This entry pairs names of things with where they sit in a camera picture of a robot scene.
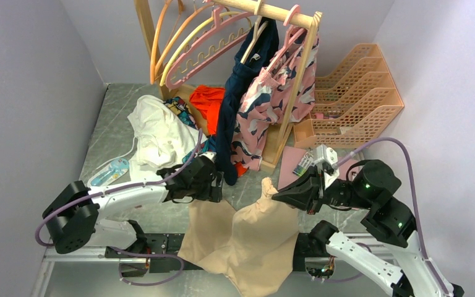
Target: wooden clothes rack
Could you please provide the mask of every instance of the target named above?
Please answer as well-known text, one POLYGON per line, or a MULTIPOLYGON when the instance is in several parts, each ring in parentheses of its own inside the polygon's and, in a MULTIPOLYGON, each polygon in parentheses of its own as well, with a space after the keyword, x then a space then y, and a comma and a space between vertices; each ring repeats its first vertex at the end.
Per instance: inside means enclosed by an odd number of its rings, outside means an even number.
MULTIPOLYGON (((285 22, 288 15, 293 15, 289 24, 305 28, 307 32, 306 44, 310 46, 305 46, 302 53, 302 61, 306 61, 309 58, 310 51, 312 50, 312 45, 314 44, 315 38, 317 36, 320 20, 322 13, 316 12, 313 16, 294 13, 293 11, 288 11, 286 9, 272 6, 269 4, 260 4, 259 9, 257 8, 257 1, 253 0, 212 0, 215 4, 220 4, 228 7, 233 7, 246 12, 254 13, 255 15, 260 15, 262 17, 268 17, 274 20, 279 20, 285 22)), ((141 25, 141 30, 145 43, 147 46, 148 57, 151 59, 152 55, 152 44, 154 43, 155 27, 152 19, 152 14, 150 12, 150 6, 148 5, 148 0, 134 0, 135 9, 137 16, 139 18, 139 23, 141 25)), ((160 53, 158 49, 157 60, 160 59, 160 53)), ((292 88, 290 98, 288 101, 288 106, 285 110, 291 111, 294 107, 294 102, 296 101, 297 92, 301 84, 301 80, 304 74, 305 63, 302 62, 298 65, 297 74, 294 78, 294 87, 292 88)), ((160 93, 162 98, 172 98, 173 96, 180 96, 183 100, 188 101, 190 95, 195 90, 194 87, 190 85, 183 84, 179 88, 174 90, 169 90, 167 86, 159 86, 160 93)), ((207 122, 203 119, 199 111, 197 111, 193 106, 190 106, 193 111, 194 118, 196 123, 203 127, 205 134, 207 131, 207 122)), ((263 159, 261 162, 261 170, 267 172, 274 172, 276 165, 281 157, 283 147, 290 135, 292 130, 292 123, 289 123, 290 116, 285 116, 281 124, 271 125, 268 129, 267 134, 267 143, 263 150, 263 159)))

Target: white cloth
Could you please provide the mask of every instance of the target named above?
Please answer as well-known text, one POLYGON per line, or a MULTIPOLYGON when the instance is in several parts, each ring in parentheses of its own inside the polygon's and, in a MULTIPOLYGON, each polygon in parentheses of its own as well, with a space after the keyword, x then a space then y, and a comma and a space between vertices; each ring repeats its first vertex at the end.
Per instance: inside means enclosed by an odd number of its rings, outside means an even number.
POLYGON ((131 176, 132 165, 144 167, 135 170, 156 171, 181 164, 183 157, 197 143, 198 131, 183 124, 157 97, 145 95, 139 98, 128 120, 138 138, 135 159, 131 159, 131 176))
POLYGON ((142 181, 143 179, 147 181, 160 181, 163 179, 156 174, 156 169, 150 165, 138 165, 135 159, 134 154, 134 156, 128 160, 131 181, 142 181))

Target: wooden post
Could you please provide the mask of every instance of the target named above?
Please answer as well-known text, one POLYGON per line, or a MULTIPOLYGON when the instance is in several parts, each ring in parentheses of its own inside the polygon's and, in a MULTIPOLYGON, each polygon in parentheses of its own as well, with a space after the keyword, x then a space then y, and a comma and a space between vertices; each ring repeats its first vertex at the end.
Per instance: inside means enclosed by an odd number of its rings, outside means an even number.
POLYGON ((309 59, 310 52, 312 51, 312 46, 314 45, 314 41, 316 39, 316 35, 318 32, 318 27, 321 19, 321 12, 316 12, 314 15, 314 21, 310 26, 309 31, 307 32, 307 40, 305 41, 305 48, 303 49, 303 53, 301 54, 301 63, 297 67, 297 74, 296 78, 294 79, 294 84, 292 91, 290 93, 288 105, 285 108, 285 116, 283 117, 283 123, 280 127, 280 133, 278 136, 278 145, 285 145, 283 142, 284 135, 287 132, 287 127, 289 124, 289 120, 292 114, 292 108, 294 107, 294 102, 296 101, 297 93, 299 91, 299 87, 301 85, 301 80, 303 79, 303 74, 305 73, 305 68, 307 64, 307 60, 309 59))
MULTIPOLYGON (((143 37, 145 38, 145 43, 147 45, 148 58, 151 59, 155 27, 154 22, 152 20, 152 14, 150 13, 150 5, 148 5, 148 0, 134 0, 134 5, 135 11, 137 12, 137 17, 139 18, 139 24, 141 25, 141 31, 143 31, 143 37)), ((156 58, 159 59, 160 56, 161 53, 158 47, 156 58)), ((158 88, 163 100, 167 100, 172 97, 170 90, 165 85, 158 85, 158 88)))
MULTIPOLYGON (((256 11, 257 1, 253 0, 212 0, 217 4, 221 4, 224 6, 234 7, 240 9, 242 11, 251 12, 253 14, 261 15, 263 17, 268 17, 274 20, 280 20, 282 22, 285 21, 286 16, 289 14, 290 11, 286 9, 268 5, 268 4, 261 4, 259 9, 256 11)), ((304 15, 304 14, 294 14, 292 19, 290 20, 290 24, 296 25, 301 28, 310 29, 310 26, 314 22, 314 19, 311 16, 304 15)))

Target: gray wall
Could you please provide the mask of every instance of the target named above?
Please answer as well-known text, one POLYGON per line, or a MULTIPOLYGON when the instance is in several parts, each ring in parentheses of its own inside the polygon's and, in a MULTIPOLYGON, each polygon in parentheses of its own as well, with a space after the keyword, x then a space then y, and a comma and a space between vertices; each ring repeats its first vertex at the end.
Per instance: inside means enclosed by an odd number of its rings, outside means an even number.
POLYGON ((0 1, 0 296, 30 294, 33 231, 78 178, 104 90, 58 0, 0 1))
MULTIPOLYGON (((385 135, 411 152, 427 248, 475 296, 475 0, 396 0, 375 41, 405 102, 385 135)), ((411 205, 400 150, 369 156, 395 170, 411 205)))
MULTIPOLYGON (((61 2, 83 37, 105 82, 148 83, 148 54, 132 0, 61 0, 61 2)), ((157 22, 164 1, 149 0, 149 2, 154 22, 157 22)), ((194 10, 192 2, 183 0, 187 10, 183 13, 181 22, 194 10)), ((294 5, 293 0, 265 2, 285 9, 290 9, 294 5)), ((198 7, 202 5, 201 0, 196 0, 196 3, 198 7)), ((356 43, 371 42, 393 3, 394 0, 301 2, 302 11, 306 14, 323 12, 318 74, 328 74, 356 43)), ((202 20, 209 18, 210 10, 205 12, 206 14, 196 17, 192 22, 195 26, 190 26, 183 37, 202 20)), ((160 48, 165 48, 177 15, 178 8, 174 2, 165 18, 160 48)), ((218 39, 227 38, 230 32, 222 33, 218 39)), ((194 76, 189 83, 224 84, 234 65, 233 56, 236 51, 237 47, 231 49, 214 62, 214 65, 208 66, 194 76)))

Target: pink floral garment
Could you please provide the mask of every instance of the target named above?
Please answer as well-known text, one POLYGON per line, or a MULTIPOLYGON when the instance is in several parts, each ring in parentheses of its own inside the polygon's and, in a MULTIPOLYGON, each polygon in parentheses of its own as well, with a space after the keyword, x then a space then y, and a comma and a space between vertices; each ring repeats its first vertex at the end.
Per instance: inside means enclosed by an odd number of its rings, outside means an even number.
MULTIPOLYGON (((285 115, 286 105, 293 88, 296 69, 301 63, 306 33, 289 47, 272 74, 263 68, 254 79, 247 93, 241 98, 241 106, 237 112, 236 128, 232 140, 232 162, 241 163, 243 167, 259 170, 261 155, 267 141, 267 129, 271 124, 281 124, 285 115)), ((301 81, 290 121, 301 121, 314 107, 314 87, 316 76, 316 54, 319 37, 310 52, 305 73, 301 81)))

